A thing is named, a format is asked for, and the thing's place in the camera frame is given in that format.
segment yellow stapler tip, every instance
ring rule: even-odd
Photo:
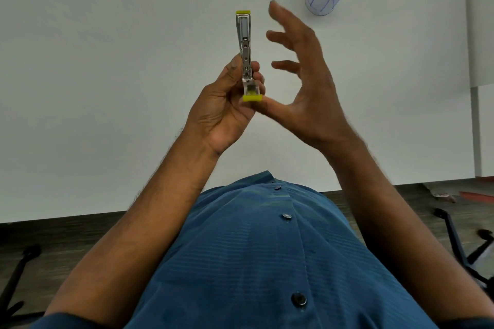
[[[243,95],[243,101],[262,101],[262,95]]]

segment person's left arm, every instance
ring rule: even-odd
[[[254,79],[263,82],[259,63]],[[260,83],[261,92],[264,85]],[[233,58],[194,103],[187,123],[127,213],[67,277],[46,315],[62,312],[122,327],[178,235],[219,156],[244,132],[254,111],[239,106],[242,58]]]

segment blue shirt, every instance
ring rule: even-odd
[[[492,327],[462,323],[448,327]],[[99,326],[67,314],[33,326],[69,327]],[[334,203],[265,171],[200,195],[126,326],[155,327],[437,326]]]

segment hand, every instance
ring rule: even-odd
[[[285,32],[269,30],[266,33],[268,40],[295,51],[300,61],[274,61],[271,65],[296,74],[302,87],[292,104],[284,105],[263,96],[263,101],[244,103],[244,106],[272,118],[325,154],[336,144],[358,138],[343,114],[314,31],[275,1],[269,4],[269,15],[284,27]]]
[[[266,93],[264,77],[259,73],[259,63],[251,62],[252,76]],[[225,66],[218,79],[202,89],[190,110],[184,131],[198,135],[212,151],[221,155],[242,135],[255,111],[241,107],[244,94],[242,84],[242,58],[236,55]]]

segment chair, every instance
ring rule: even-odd
[[[27,262],[37,258],[40,254],[40,245],[27,247],[23,252],[24,257],[17,263],[12,276],[10,276],[5,289],[3,289],[3,292],[0,295],[0,329],[29,324],[38,320],[45,314],[44,312],[35,312],[25,315],[14,315],[22,306],[24,306],[24,301],[17,302],[10,308],[8,307]]]
[[[446,223],[446,228],[448,229],[449,242],[451,243],[451,248],[453,249],[453,255],[457,259],[457,261],[461,264],[463,268],[466,269],[470,275],[476,280],[481,282],[481,286],[486,292],[486,294],[494,300],[494,276],[490,278],[485,278],[481,276],[475,270],[475,262],[484,255],[492,243],[494,242],[494,237],[492,236],[492,232],[486,229],[477,230],[477,235],[485,240],[485,242],[480,245],[477,249],[475,249],[469,256],[465,255],[465,251],[461,246],[460,238],[458,237],[458,233],[453,224],[453,219],[450,214],[441,208],[436,208],[434,210],[434,215],[442,218]]]

